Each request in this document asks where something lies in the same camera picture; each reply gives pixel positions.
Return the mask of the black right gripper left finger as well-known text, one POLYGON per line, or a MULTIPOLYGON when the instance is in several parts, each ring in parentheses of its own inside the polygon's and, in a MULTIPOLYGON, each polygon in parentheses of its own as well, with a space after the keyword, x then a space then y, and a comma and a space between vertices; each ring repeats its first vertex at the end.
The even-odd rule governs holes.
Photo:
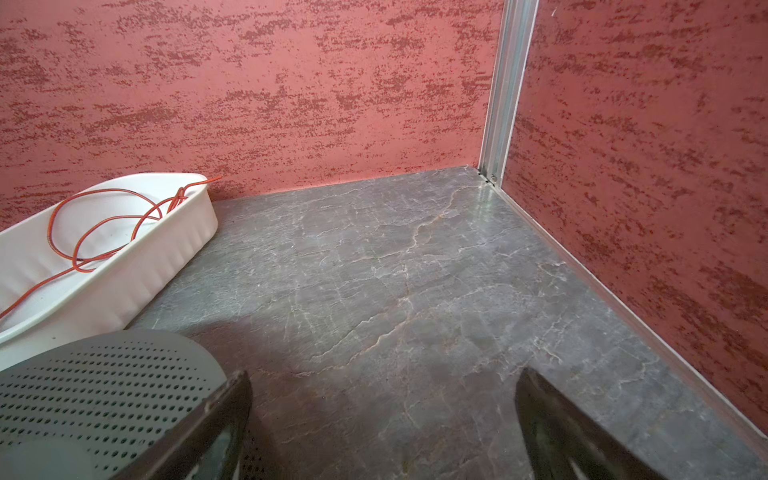
POLYGON ((248 374, 237 371, 115 479, 235 479, 252 405, 248 374))

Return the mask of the grey perforated cable spool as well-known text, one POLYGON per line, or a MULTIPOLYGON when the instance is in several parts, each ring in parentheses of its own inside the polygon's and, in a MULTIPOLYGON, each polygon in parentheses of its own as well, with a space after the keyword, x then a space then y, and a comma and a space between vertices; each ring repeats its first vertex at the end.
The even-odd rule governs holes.
POLYGON ((78 340, 1 373, 5 479, 115 479, 229 377, 176 333, 78 340))

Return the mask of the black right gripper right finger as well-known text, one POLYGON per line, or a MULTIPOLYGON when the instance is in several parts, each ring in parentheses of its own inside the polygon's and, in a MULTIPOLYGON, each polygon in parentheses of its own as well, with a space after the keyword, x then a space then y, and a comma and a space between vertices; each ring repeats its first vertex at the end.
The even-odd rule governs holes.
POLYGON ((516 383, 515 407, 536 479, 663 477, 531 367, 516 383))

